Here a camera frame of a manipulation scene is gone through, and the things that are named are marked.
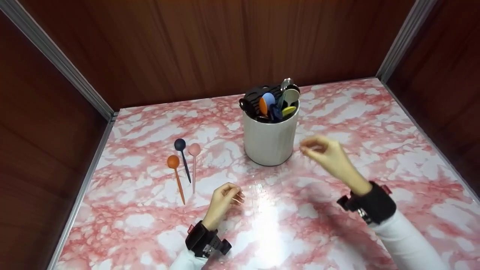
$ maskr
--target black wrist strap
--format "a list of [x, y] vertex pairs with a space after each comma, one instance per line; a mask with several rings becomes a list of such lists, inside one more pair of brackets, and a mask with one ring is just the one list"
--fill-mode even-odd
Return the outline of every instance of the black wrist strap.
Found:
[[199, 221], [195, 227], [189, 232], [185, 244], [187, 249], [194, 252], [196, 257], [208, 258], [215, 250], [220, 251], [223, 255], [232, 248], [232, 245], [226, 240], [220, 240], [217, 236], [218, 230], [209, 231]]
[[372, 190], [369, 193], [357, 196], [350, 192], [350, 198], [343, 196], [337, 203], [345, 211], [359, 212], [368, 224], [371, 222], [380, 224], [393, 216], [396, 204], [382, 187], [375, 182], [370, 181], [370, 183]]

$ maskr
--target mannequin hand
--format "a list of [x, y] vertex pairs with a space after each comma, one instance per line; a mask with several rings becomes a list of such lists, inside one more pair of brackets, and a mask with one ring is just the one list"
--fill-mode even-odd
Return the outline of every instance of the mannequin hand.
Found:
[[346, 184], [353, 193], [361, 196], [372, 189], [372, 185], [355, 169], [338, 141], [315, 135], [302, 140], [300, 150]]
[[213, 192], [210, 206], [202, 224], [209, 231], [216, 230], [230, 205], [241, 205], [245, 201], [243, 198], [245, 198], [245, 195], [236, 184], [228, 182], [221, 185]]

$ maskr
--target wooden panel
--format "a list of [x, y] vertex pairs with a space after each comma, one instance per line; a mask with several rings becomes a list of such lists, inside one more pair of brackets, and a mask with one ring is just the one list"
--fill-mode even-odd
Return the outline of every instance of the wooden panel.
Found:
[[45, 269], [106, 121], [0, 13], [0, 269]]
[[375, 76], [414, 0], [20, 2], [118, 110]]
[[477, 193], [479, 16], [479, 1], [438, 1], [387, 83]]

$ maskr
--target pink marble surface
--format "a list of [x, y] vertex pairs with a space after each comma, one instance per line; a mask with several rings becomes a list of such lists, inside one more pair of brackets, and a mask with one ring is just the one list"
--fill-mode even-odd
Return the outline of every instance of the pink marble surface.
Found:
[[[453, 269], [480, 269], [480, 207], [377, 79], [301, 92], [294, 153], [277, 167], [245, 156], [239, 96], [121, 110], [57, 269], [167, 269], [227, 181], [246, 202], [220, 227], [231, 251], [206, 268], [395, 269], [357, 214], [335, 203], [348, 190], [298, 151], [316, 133], [341, 141], [367, 178], [387, 183]], [[195, 194], [180, 167], [186, 206], [166, 165], [180, 137], [203, 147]]]

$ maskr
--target orange utensil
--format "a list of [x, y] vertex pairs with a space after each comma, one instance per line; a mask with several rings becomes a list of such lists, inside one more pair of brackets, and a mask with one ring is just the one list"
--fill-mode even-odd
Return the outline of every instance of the orange utensil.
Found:
[[175, 170], [175, 176], [177, 177], [177, 185], [179, 186], [180, 196], [183, 204], [185, 205], [185, 197], [183, 196], [183, 189], [181, 187], [179, 173], [177, 171], [178, 166], [180, 165], [180, 159], [176, 155], [171, 155], [167, 159], [167, 165], [169, 168]]
[[267, 115], [268, 107], [267, 107], [267, 103], [265, 102], [264, 98], [260, 98], [260, 102], [258, 102], [258, 106], [260, 107], [260, 112], [263, 115]]

